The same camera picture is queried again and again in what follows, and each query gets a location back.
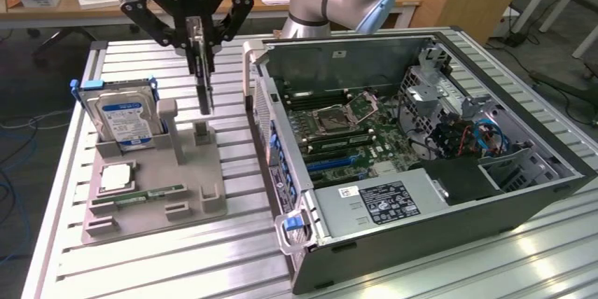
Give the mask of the blue expansion slot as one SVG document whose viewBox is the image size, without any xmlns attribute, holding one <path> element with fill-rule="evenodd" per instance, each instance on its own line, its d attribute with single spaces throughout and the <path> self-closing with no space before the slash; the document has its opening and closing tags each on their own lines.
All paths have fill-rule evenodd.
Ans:
<svg viewBox="0 0 598 299">
<path fill-rule="evenodd" d="M 350 166 L 356 160 L 360 159 L 358 155 L 350 155 L 344 158 L 333 159 L 333 160 L 325 160 L 321 162 L 313 162 L 306 164 L 306 171 L 308 172 L 316 172 L 325 169 L 333 169 L 338 167 Z"/>
</svg>

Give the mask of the grey power supply unit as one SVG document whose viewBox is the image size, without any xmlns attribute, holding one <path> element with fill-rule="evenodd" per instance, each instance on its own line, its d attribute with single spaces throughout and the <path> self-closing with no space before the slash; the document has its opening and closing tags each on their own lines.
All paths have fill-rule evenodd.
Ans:
<svg viewBox="0 0 598 299">
<path fill-rule="evenodd" d="M 423 169 L 314 190 L 329 236 L 361 235 L 385 225 L 448 209 L 447 201 Z"/>
</svg>

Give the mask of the silver CPU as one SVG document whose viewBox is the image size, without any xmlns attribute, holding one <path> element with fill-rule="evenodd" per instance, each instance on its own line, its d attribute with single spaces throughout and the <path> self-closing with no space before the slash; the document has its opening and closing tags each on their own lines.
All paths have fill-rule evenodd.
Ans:
<svg viewBox="0 0 598 299">
<path fill-rule="evenodd" d="M 126 164 L 105 166 L 101 171 L 101 191 L 125 188 L 130 182 L 130 167 Z"/>
</svg>

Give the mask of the open black PC case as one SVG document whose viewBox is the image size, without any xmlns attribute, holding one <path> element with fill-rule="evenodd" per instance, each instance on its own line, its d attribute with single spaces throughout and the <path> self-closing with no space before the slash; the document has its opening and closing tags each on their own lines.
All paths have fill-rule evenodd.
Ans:
<svg viewBox="0 0 598 299">
<path fill-rule="evenodd" d="M 492 55 L 453 29 L 401 29 L 369 36 L 258 38 L 242 45 L 244 97 L 257 162 L 273 215 L 290 291 L 308 293 L 516 229 L 592 182 L 598 169 L 573 150 L 598 155 L 576 127 L 532 93 Z M 411 66 L 439 70 L 465 98 L 461 115 L 427 134 L 400 126 L 400 82 Z M 448 209 L 398 225 L 332 238 L 282 107 L 290 92 L 370 86 L 396 95 L 396 121 Z M 552 183 L 508 193 L 492 185 L 477 160 L 529 148 L 559 174 Z M 286 217 L 302 228 L 286 232 Z"/>
</svg>

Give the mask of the green motherboard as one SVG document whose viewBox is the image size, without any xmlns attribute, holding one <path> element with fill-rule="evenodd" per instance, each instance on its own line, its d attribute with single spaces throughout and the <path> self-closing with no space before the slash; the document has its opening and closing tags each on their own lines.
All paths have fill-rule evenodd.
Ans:
<svg viewBox="0 0 598 299">
<path fill-rule="evenodd" d="M 333 169 L 325 169 L 316 172 L 308 172 L 309 179 L 314 188 L 322 188 L 333 186 L 340 183 L 348 183 L 358 181 L 366 178 L 377 177 L 386 173 L 396 173 L 407 170 L 412 164 L 419 160 L 415 152 L 409 148 L 408 137 L 397 125 L 396 112 L 398 108 L 398 101 L 396 95 L 385 95 L 384 91 L 370 86 L 360 88 L 344 88 L 340 90 L 345 94 L 344 99 L 301 99 L 288 100 L 282 95 L 282 107 L 290 131 L 296 144 L 305 139 L 316 136 L 325 136 L 316 134 L 316 124 L 312 118 L 312 111 L 290 111 L 286 108 L 289 104 L 312 104 L 322 102 L 332 103 L 348 103 L 354 96 L 362 91 L 369 92 L 377 99 L 377 111 L 366 118 L 361 123 L 353 124 L 353 129 L 349 132 L 357 130 L 368 130 L 376 133 L 376 138 L 370 144 L 362 145 L 354 148 L 337 149 L 334 151 L 302 154 L 298 152 L 302 163 L 321 162 L 325 160 L 333 160 L 344 158 L 350 155 L 358 155 L 360 159 L 350 166 L 338 167 Z"/>
</svg>

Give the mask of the metal disk bay cage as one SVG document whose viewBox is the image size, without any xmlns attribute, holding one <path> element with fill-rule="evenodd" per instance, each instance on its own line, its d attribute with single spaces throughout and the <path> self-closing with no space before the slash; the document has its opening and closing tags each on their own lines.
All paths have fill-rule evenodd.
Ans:
<svg viewBox="0 0 598 299">
<path fill-rule="evenodd" d="M 465 98 L 439 70 L 411 66 L 400 82 L 400 126 L 429 133 L 440 119 L 452 114 L 461 115 Z"/>
</svg>

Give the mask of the black chair base with castors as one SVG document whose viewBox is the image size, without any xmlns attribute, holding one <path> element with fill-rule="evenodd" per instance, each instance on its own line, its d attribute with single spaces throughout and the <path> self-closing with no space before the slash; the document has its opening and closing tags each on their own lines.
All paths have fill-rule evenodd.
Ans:
<svg viewBox="0 0 598 299">
<path fill-rule="evenodd" d="M 137 34 L 140 32 L 140 28 L 136 25 L 128 25 L 129 32 L 132 34 Z M 38 29 L 26 28 L 26 34 L 29 38 L 38 38 L 41 36 L 41 32 Z M 47 61 L 41 57 L 42 53 L 47 51 L 58 42 L 61 42 L 69 35 L 78 34 L 86 41 L 94 42 L 97 41 L 95 37 L 83 27 L 62 27 L 57 30 L 57 32 L 42 42 L 42 44 L 37 47 L 37 49 L 31 52 L 31 61 L 37 67 L 45 67 Z"/>
</svg>

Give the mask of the grey disk bay bracket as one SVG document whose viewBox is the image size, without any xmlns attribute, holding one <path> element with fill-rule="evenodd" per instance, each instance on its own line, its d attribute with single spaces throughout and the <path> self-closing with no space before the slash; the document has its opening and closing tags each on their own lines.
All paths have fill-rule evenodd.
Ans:
<svg viewBox="0 0 598 299">
<path fill-rule="evenodd" d="M 529 148 L 495 158 L 480 158 L 477 166 L 484 170 L 495 188 L 504 193 L 559 179 L 553 168 Z"/>
</svg>

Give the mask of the green graphics card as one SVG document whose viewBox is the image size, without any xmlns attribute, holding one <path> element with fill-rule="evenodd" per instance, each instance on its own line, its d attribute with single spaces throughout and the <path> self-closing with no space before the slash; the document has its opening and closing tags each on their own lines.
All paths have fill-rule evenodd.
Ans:
<svg viewBox="0 0 598 299">
<path fill-rule="evenodd" d="M 210 75 L 214 71 L 213 56 L 216 44 L 216 30 L 210 15 L 185 18 L 188 33 L 185 59 L 189 74 L 194 77 L 194 89 L 200 114 L 206 115 L 213 110 Z"/>
</svg>

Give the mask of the black RAM slot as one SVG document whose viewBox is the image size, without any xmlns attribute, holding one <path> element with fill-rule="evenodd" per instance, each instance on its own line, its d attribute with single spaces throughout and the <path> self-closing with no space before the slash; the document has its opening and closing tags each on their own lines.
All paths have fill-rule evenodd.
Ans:
<svg viewBox="0 0 598 299">
<path fill-rule="evenodd" d="M 317 110 L 317 109 L 328 109 L 328 108 L 334 108 L 338 106 L 344 106 L 345 103 L 332 103 L 332 102 L 322 102 L 321 104 L 312 103 L 312 104 L 289 104 L 286 105 L 286 108 L 290 111 L 312 111 L 312 110 Z"/>
<path fill-rule="evenodd" d="M 330 92 L 286 92 L 284 98 L 288 100 L 301 99 L 344 99 L 345 94 L 341 91 Z"/>
</svg>

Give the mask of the installed RAM stick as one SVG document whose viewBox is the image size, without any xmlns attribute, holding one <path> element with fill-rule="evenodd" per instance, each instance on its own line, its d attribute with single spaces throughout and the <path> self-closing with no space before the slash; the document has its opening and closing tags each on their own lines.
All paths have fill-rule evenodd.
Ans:
<svg viewBox="0 0 598 299">
<path fill-rule="evenodd" d="M 305 138 L 297 145 L 302 154 L 317 154 L 368 145 L 376 136 L 376 133 L 368 130 L 357 130 L 354 132 Z"/>
</svg>

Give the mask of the green RAM stick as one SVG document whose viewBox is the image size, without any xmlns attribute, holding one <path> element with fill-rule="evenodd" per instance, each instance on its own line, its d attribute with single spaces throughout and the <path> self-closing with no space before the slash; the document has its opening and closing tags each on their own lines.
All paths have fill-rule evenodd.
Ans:
<svg viewBox="0 0 598 299">
<path fill-rule="evenodd" d="M 185 191 L 185 187 L 182 185 L 166 186 L 162 188 L 156 188 L 153 190 L 140 190 L 130 193 L 124 193 L 120 195 L 102 197 L 91 200 L 91 205 L 105 205 L 108 203 L 114 203 L 116 205 L 121 204 L 136 204 L 140 202 L 149 202 L 154 200 L 160 200 L 165 198 L 169 194 L 174 192 Z"/>
</svg>

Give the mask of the hard disk with blue caddy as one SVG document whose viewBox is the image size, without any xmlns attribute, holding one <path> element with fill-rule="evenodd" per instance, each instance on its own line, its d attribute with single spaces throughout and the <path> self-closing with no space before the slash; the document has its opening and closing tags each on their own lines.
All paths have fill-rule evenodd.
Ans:
<svg viewBox="0 0 598 299">
<path fill-rule="evenodd" d="M 164 133 L 157 116 L 157 81 L 146 77 L 125 81 L 73 79 L 69 91 L 81 104 L 99 141 L 113 141 L 122 152 L 154 146 Z"/>
</svg>

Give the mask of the black office chair base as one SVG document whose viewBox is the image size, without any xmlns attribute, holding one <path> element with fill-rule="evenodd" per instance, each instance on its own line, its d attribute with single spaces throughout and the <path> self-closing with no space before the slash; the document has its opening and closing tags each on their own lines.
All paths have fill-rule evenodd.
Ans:
<svg viewBox="0 0 598 299">
<path fill-rule="evenodd" d="M 547 84 L 552 88 L 563 91 L 563 93 L 598 106 L 598 63 L 584 63 L 583 66 L 584 73 L 581 78 L 585 84 L 581 88 L 536 71 L 532 71 L 528 76 L 533 81 Z"/>
</svg>

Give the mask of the open socket cover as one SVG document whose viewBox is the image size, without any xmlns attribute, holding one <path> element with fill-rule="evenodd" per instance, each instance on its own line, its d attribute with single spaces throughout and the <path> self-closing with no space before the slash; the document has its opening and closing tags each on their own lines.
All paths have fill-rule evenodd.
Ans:
<svg viewBox="0 0 598 299">
<path fill-rule="evenodd" d="M 348 118 L 352 123 L 358 124 L 377 111 L 377 99 L 369 92 L 362 91 L 345 104 Z"/>
</svg>

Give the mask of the grey plastic parts rack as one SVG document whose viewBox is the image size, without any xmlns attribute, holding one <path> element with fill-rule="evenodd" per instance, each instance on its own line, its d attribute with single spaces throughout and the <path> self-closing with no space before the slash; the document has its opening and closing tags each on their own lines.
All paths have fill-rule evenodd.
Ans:
<svg viewBox="0 0 598 299">
<path fill-rule="evenodd" d="M 177 105 L 173 99 L 157 102 L 157 116 L 166 132 L 153 136 L 153 147 L 122 152 L 117 144 L 95 143 L 89 178 L 87 200 L 82 219 L 83 245 L 114 242 L 225 215 L 225 190 L 220 152 L 213 128 L 204 122 L 188 130 L 174 124 Z M 101 191 L 105 166 L 126 164 L 130 182 L 122 189 Z M 102 197 L 182 185 L 185 191 L 136 204 L 91 205 Z"/>
</svg>

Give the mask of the CPU socket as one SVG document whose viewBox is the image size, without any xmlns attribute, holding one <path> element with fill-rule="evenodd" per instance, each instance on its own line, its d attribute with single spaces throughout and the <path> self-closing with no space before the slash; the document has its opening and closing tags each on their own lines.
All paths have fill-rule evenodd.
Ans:
<svg viewBox="0 0 598 299">
<path fill-rule="evenodd" d="M 312 119 L 316 124 L 317 135 L 330 135 L 349 132 L 353 124 L 346 117 L 345 108 L 336 104 L 312 111 Z"/>
</svg>

